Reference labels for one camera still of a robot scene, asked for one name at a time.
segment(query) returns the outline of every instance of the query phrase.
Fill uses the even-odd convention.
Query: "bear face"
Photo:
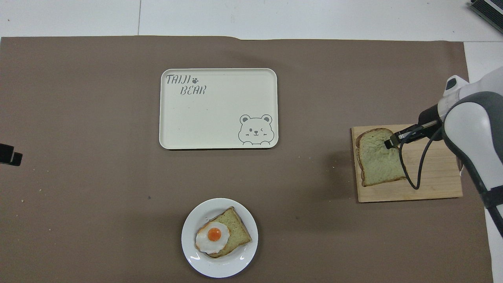
[[[271,144],[274,132],[271,128],[273,119],[270,115],[265,114],[261,118],[250,118],[248,115],[243,115],[239,121],[241,122],[241,130],[238,137],[243,145]]]

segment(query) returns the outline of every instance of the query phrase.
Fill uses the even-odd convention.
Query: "cutting board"
[[[355,161],[356,186],[359,202],[396,201],[461,197],[461,177],[456,156],[443,141],[434,141],[426,153],[419,190],[414,190],[407,180],[382,183],[373,186],[362,186],[362,170],[358,164],[356,138],[371,129],[387,128],[392,132],[403,130],[410,125],[360,126],[351,128],[353,154]],[[407,167],[410,179],[417,183],[417,169],[427,138],[403,146],[403,162]]]

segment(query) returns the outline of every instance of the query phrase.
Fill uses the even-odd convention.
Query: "egg white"
[[[218,228],[222,232],[218,241],[213,242],[208,239],[208,231],[211,228]],[[198,250],[207,254],[217,253],[225,247],[229,240],[229,236],[230,230],[225,224],[220,222],[209,222],[197,232],[196,247]]]

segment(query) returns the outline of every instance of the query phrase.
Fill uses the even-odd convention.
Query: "bread slice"
[[[377,128],[356,138],[358,163],[362,169],[362,186],[405,179],[398,149],[387,149],[384,145],[384,141],[392,134],[389,129]]]
[[[230,230],[229,240],[225,247],[217,253],[208,254],[213,258],[221,257],[229,254],[231,251],[235,250],[238,246],[244,245],[252,240],[248,230],[243,224],[241,217],[236,213],[233,206],[229,207],[222,214],[213,218],[208,222],[220,222],[226,225]]]

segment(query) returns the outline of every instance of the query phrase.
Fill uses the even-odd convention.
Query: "white tile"
[[[140,35],[503,41],[469,0],[142,0]]]
[[[140,0],[2,0],[0,36],[137,35]]]
[[[486,73],[503,66],[503,42],[466,42],[465,55],[470,82],[478,81]],[[503,283],[503,238],[498,233],[487,210],[487,236],[492,259],[494,283]]]

